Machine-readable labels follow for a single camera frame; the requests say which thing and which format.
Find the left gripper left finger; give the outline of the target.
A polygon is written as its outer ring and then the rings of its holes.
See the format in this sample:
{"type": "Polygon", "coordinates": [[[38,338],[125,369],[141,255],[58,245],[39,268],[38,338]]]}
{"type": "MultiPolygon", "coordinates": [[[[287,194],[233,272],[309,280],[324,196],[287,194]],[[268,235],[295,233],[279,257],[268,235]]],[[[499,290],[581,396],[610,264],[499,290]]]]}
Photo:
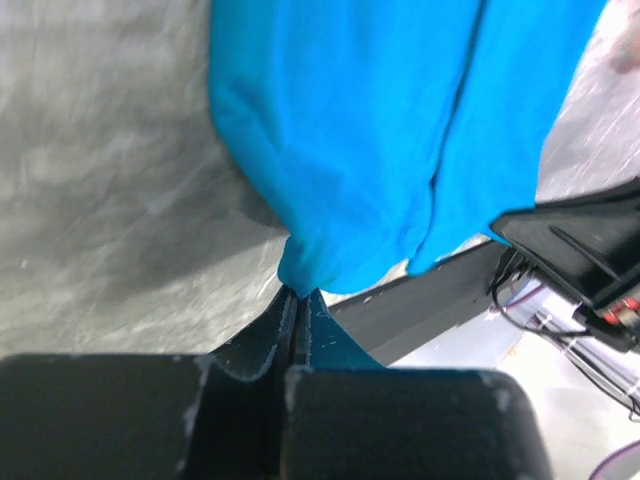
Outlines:
{"type": "Polygon", "coordinates": [[[211,353],[212,363],[234,380],[260,379],[273,365],[278,351],[288,349],[297,308],[296,294],[281,287],[255,320],[211,353]]]}

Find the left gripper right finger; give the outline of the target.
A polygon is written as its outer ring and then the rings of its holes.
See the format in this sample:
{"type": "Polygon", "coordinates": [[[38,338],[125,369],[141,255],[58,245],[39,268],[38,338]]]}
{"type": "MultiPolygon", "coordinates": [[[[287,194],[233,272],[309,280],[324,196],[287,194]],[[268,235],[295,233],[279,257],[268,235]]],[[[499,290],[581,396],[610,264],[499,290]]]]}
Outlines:
{"type": "Polygon", "coordinates": [[[319,290],[298,301],[297,363],[323,370],[378,370],[367,353],[333,318],[319,290]]]}

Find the blue t shirt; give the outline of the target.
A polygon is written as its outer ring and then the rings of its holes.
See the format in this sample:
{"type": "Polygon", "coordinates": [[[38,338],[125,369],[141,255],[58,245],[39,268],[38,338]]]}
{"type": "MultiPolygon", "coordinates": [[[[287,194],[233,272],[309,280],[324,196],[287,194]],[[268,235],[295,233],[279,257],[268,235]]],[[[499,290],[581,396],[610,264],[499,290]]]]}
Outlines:
{"type": "Polygon", "coordinates": [[[534,205],[601,1],[216,1],[215,127],[300,296],[427,271],[534,205]]]}

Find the black base beam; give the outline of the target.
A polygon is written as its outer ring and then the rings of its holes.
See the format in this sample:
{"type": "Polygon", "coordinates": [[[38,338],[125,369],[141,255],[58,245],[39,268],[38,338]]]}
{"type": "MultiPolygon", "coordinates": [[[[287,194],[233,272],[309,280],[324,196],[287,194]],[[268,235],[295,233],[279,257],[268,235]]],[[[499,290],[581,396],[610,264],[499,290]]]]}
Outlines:
{"type": "Polygon", "coordinates": [[[486,310],[511,278],[531,275],[578,307],[576,331],[626,353],[639,348],[639,181],[503,214],[497,240],[330,308],[391,364],[486,310]]]}

